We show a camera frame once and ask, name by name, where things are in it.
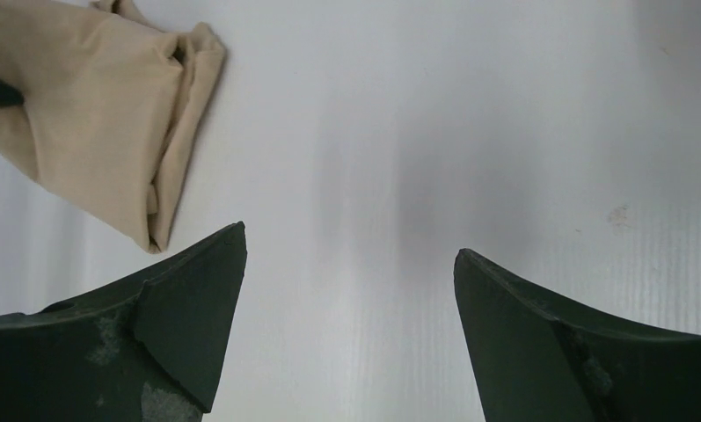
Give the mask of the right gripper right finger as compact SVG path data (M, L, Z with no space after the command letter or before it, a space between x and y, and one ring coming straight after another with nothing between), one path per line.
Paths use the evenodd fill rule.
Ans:
M488 421L701 421L701 335L602 312L458 252L454 289Z

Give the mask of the beige t shirt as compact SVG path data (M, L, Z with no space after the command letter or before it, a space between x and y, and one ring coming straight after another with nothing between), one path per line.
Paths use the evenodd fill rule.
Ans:
M0 154L49 192L164 251L226 50L209 25L170 32L131 1L0 1Z

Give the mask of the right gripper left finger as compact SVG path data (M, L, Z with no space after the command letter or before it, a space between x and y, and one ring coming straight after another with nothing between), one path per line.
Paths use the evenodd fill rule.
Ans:
M34 314L0 316L0 421L199 421L242 286L236 222Z

